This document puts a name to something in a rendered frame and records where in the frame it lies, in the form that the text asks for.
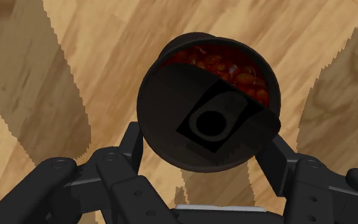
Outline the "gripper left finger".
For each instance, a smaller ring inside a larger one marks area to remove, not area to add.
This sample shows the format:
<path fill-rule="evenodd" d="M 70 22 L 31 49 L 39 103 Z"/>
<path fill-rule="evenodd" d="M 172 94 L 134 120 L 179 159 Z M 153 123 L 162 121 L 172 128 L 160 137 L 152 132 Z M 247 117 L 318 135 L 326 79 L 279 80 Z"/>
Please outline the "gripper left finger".
<path fill-rule="evenodd" d="M 129 124 L 118 147 L 101 148 L 88 162 L 49 158 L 0 200 L 0 224 L 78 224 L 100 210 L 106 224 L 179 224 L 144 176 L 139 124 Z"/>

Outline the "open dark can of beans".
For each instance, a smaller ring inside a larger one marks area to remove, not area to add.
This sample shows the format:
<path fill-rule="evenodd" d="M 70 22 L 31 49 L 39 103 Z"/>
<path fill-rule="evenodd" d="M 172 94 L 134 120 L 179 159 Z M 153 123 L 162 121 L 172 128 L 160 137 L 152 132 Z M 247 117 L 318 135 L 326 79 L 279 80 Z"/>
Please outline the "open dark can of beans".
<path fill-rule="evenodd" d="M 255 64 L 266 81 L 264 106 L 216 75 L 184 63 L 175 53 L 197 45 L 227 46 Z M 152 150 L 192 172 L 236 167 L 272 142 L 280 130 L 280 89 L 267 61 L 251 47 L 204 32 L 170 41 L 146 73 L 137 97 L 137 119 Z"/>

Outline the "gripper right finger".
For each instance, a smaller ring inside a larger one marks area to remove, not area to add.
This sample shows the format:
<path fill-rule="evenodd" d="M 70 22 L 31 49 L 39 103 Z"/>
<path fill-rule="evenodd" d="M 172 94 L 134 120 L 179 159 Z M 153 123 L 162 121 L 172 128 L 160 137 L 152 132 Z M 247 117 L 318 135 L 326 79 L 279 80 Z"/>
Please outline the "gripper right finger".
<path fill-rule="evenodd" d="M 286 199 L 284 224 L 358 224 L 358 168 L 335 173 L 280 136 L 256 160 L 276 196 Z"/>

